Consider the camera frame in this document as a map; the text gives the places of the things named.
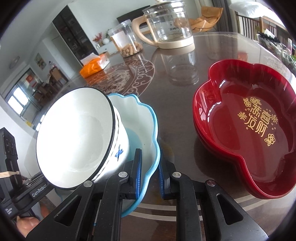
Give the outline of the person's left hand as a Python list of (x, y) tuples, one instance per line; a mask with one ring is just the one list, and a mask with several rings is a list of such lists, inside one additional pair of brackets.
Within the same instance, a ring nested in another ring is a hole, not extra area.
[(35, 216), (21, 218), (16, 217), (16, 227), (18, 231), (27, 237), (28, 233), (32, 231), (50, 212), (43, 202), (39, 202), (33, 206), (33, 213)]

